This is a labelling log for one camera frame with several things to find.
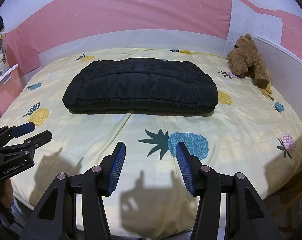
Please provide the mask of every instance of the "pineapple print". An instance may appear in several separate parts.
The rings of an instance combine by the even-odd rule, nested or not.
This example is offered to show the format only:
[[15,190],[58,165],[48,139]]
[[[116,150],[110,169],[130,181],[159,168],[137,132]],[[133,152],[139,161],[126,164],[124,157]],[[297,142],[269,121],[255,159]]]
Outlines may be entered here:
[[296,143],[291,137],[290,133],[286,133],[282,136],[282,139],[278,138],[278,141],[280,142],[281,146],[277,146],[279,150],[283,151],[283,157],[285,158],[288,154],[288,156],[292,159],[291,153],[296,148]]
[[275,102],[275,104],[273,105],[274,109],[278,111],[278,113],[281,113],[282,111],[285,110],[285,107],[280,104],[278,101]]
[[27,111],[24,116],[30,115],[29,122],[33,122],[35,126],[39,126],[45,122],[49,116],[49,110],[45,107],[40,108],[40,102],[34,105],[30,111]]
[[26,91],[30,90],[34,90],[35,88],[38,88],[42,85],[42,83],[37,83],[37,84],[34,84],[34,85],[30,85],[29,87],[26,88]]
[[86,62],[92,59],[95,59],[95,56],[85,56],[85,54],[82,54],[76,60],[80,60],[81,62]]
[[180,52],[180,53],[184,53],[184,54],[192,54],[192,52],[188,51],[188,50],[177,50],[177,49],[171,49],[171,52]]
[[232,72],[224,72],[220,70],[220,74],[223,74],[224,77],[229,77],[230,79],[240,79],[240,77],[237,77],[236,75],[232,74]]
[[3,48],[3,37],[0,38],[0,50]]
[[164,134],[161,129],[157,134],[147,130],[145,130],[145,132],[152,139],[138,140],[138,142],[156,144],[156,146],[149,151],[148,156],[157,150],[161,150],[160,160],[162,160],[164,154],[169,150],[171,155],[176,157],[175,150],[179,142],[184,142],[190,154],[197,156],[200,160],[203,160],[208,155],[208,141],[200,134],[174,132],[168,135],[168,132]]
[[233,103],[231,97],[225,92],[218,90],[218,96],[221,104],[230,105]]
[[6,49],[3,49],[3,57],[2,57],[2,62],[3,64],[6,64]]

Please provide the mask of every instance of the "brown teddy bear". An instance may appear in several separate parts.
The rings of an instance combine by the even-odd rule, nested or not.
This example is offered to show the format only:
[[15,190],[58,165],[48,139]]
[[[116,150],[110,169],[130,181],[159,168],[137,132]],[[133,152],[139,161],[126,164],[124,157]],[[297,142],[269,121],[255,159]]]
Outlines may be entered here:
[[227,60],[229,68],[234,75],[251,77],[261,92],[273,100],[269,95],[272,94],[269,73],[264,59],[259,53],[256,43],[251,39],[250,34],[240,36],[235,48],[227,55]]

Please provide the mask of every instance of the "yellow pineapple print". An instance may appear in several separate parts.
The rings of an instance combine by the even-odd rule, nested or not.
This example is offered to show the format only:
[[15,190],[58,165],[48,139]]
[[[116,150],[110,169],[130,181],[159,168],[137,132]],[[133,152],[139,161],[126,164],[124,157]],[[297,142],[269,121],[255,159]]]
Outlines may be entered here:
[[85,56],[83,58],[80,59],[81,62],[86,62],[88,60],[92,60],[95,59],[95,56]]
[[184,54],[192,54],[190,51],[188,50],[180,50],[181,53],[184,53]]
[[45,122],[48,116],[49,110],[45,107],[41,107],[30,115],[28,121],[33,122],[35,126],[39,126]]
[[218,90],[218,96],[221,104],[230,105],[233,103],[231,97],[225,92]]

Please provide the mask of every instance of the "pink wall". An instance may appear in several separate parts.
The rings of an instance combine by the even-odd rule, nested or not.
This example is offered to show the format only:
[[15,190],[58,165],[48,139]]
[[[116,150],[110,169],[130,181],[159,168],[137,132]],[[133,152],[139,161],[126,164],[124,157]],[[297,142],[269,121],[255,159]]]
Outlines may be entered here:
[[[283,11],[255,11],[283,19],[281,45],[302,59],[302,18]],[[22,73],[40,66],[38,54],[76,39],[134,29],[167,29],[226,39],[232,0],[54,0],[7,33],[9,63]]]
[[282,19],[281,46],[302,60],[302,18],[280,10],[268,10],[256,7],[248,0],[240,0],[258,13],[269,14]]

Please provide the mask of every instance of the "yellow cloth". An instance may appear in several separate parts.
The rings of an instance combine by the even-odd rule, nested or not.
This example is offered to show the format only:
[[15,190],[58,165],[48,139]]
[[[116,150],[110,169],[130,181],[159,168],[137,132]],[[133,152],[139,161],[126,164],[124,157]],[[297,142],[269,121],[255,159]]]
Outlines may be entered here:
[[[155,146],[138,142],[148,139],[145,129],[159,129],[171,135],[190,132],[202,135],[209,144],[208,156],[201,162],[219,173],[243,172],[262,198],[283,186],[302,166],[302,122],[293,108],[273,89],[273,97],[285,110],[281,113],[252,84],[250,78],[236,79],[221,73],[229,71],[226,59],[205,53],[179,53],[164,49],[107,49],[60,60],[40,70],[0,119],[4,125],[21,125],[33,120],[34,132],[49,130],[52,141],[36,150],[34,167],[12,177],[14,195],[29,207],[37,204],[60,172],[69,176],[84,173],[113,152],[118,141],[126,144],[126,159],[116,191],[104,198],[110,231],[120,236],[156,238],[178,233],[193,226],[197,198],[186,191],[177,159],[167,151],[147,157]],[[219,90],[219,104],[211,114],[193,116],[147,114],[128,111],[109,114],[72,114],[61,101],[63,94],[82,68],[93,60],[122,60],[152,57],[190,61],[209,74]],[[26,115],[30,108],[36,109]],[[290,133],[296,148],[283,158],[278,138]],[[221,217],[226,214],[225,195]],[[83,229],[81,195],[77,196],[77,227]]]

